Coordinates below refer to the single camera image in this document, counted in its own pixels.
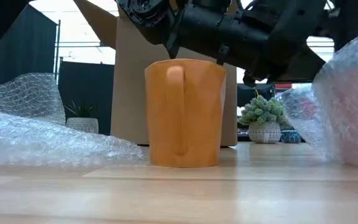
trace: white planter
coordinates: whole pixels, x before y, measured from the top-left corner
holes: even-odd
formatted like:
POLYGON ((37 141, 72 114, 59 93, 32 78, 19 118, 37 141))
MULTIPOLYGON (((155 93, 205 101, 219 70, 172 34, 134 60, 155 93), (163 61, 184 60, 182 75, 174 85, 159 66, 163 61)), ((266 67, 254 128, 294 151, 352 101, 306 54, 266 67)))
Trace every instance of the white planter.
POLYGON ((66 126, 86 133, 99 133, 99 123, 96 118, 68 118, 66 126))
POLYGON ((280 125, 274 122, 249 124, 248 135, 255 143, 276 143, 281 138, 280 125))

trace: succulent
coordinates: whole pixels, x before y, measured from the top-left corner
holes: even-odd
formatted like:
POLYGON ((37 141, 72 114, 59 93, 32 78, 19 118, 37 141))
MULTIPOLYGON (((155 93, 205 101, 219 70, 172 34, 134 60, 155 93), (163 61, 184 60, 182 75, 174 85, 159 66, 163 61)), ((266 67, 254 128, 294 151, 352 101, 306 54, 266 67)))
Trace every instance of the succulent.
POLYGON ((65 106, 77 118, 90 118, 92 111, 96 109, 95 105, 81 105, 76 106, 74 102, 71 105, 65 106))
POLYGON ((238 119, 238 122, 242 125, 249 125, 253 122, 275 122, 282 129, 290 128, 288 120, 284 117, 283 102, 281 100, 276 100, 275 98, 266 100, 259 95, 253 98, 249 104, 246 104, 244 108, 241 111, 241 117, 238 119))

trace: blue bowl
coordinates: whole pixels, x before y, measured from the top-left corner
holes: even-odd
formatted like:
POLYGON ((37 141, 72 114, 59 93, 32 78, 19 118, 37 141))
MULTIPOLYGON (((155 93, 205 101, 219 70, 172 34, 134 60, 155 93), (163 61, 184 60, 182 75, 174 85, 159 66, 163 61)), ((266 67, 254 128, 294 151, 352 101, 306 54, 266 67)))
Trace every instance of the blue bowl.
POLYGON ((298 131, 288 130, 281 132, 281 142, 284 143, 301 143, 302 138, 298 131))

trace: orange mug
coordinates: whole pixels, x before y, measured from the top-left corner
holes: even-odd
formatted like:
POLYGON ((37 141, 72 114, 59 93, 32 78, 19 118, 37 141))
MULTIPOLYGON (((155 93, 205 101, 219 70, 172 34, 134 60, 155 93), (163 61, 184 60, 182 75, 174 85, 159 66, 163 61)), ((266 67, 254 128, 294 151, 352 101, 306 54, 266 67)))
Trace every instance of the orange mug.
POLYGON ((204 60, 166 60, 146 68, 145 83, 151 163, 217 165, 226 70, 204 60))

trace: plant pot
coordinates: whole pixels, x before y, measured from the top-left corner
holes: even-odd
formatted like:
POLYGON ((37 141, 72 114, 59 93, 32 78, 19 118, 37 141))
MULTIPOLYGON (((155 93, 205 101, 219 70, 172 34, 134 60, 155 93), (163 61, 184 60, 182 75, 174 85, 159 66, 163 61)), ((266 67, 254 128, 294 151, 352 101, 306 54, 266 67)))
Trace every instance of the plant pot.
POLYGON ((68 118, 66 126, 86 133, 99 133, 99 123, 96 118, 68 118))
POLYGON ((280 125, 275 122, 265 122, 262 124, 253 122, 249 124, 248 135, 255 143, 273 144, 279 142, 281 138, 280 125))
POLYGON ((302 138, 298 131, 295 130, 286 130, 281 132, 281 142, 283 143, 292 143, 297 144, 301 143, 302 138))

